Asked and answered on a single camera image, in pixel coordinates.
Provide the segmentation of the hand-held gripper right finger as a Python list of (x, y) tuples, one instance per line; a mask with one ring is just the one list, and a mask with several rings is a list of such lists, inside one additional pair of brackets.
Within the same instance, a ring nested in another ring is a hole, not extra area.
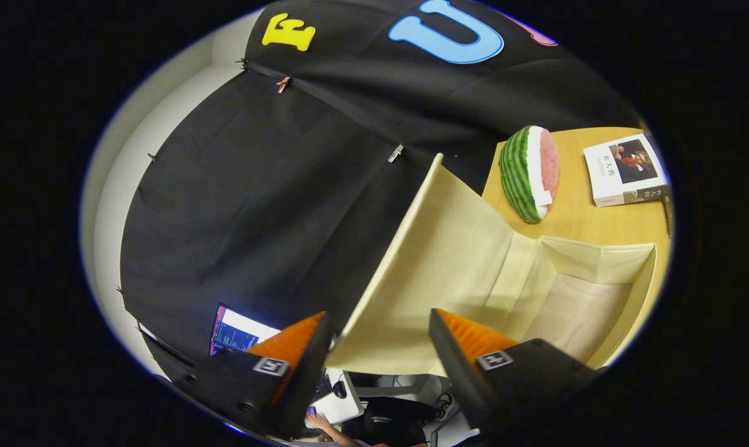
[(516, 342), (443, 309), (431, 309), (428, 333), (475, 429), (527, 425), (598, 378), (596, 369), (548, 341)]

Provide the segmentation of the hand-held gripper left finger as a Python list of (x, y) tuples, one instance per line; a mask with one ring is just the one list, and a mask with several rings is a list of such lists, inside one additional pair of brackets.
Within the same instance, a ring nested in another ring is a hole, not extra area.
[(246, 351), (213, 354), (176, 379), (176, 388), (247, 435), (298, 438), (332, 337), (331, 317), (317, 312)]

